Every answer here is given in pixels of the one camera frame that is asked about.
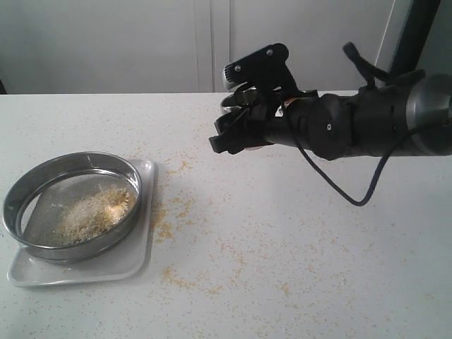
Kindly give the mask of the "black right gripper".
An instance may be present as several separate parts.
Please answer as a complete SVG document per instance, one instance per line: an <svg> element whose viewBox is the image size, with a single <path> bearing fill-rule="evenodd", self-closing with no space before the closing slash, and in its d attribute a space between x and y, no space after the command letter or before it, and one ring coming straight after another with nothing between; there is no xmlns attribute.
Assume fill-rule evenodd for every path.
<svg viewBox="0 0 452 339"><path fill-rule="evenodd" d="M247 90L245 108L215 120L217 134L208 139L215 153L235 155L247 148L273 144L309 146L309 120L319 94L317 90L299 91L286 65L288 57L288 48L275 43L223 68L222 81L227 90L245 84L255 88ZM265 105L258 98L257 91L262 97L270 97L277 88L282 93L276 92L275 104Z"/></svg>

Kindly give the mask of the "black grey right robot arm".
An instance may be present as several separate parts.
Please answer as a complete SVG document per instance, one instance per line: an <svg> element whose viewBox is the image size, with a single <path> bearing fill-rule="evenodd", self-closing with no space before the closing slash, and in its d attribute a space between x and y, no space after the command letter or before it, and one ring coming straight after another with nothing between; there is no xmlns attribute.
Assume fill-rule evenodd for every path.
<svg viewBox="0 0 452 339"><path fill-rule="evenodd" d="M451 77L412 71L393 77L352 43L344 53L365 84L351 96L301 91L287 67L288 48L270 44L223 70L232 91L210 138L216 153L280 144L325 160L451 154Z"/></svg>

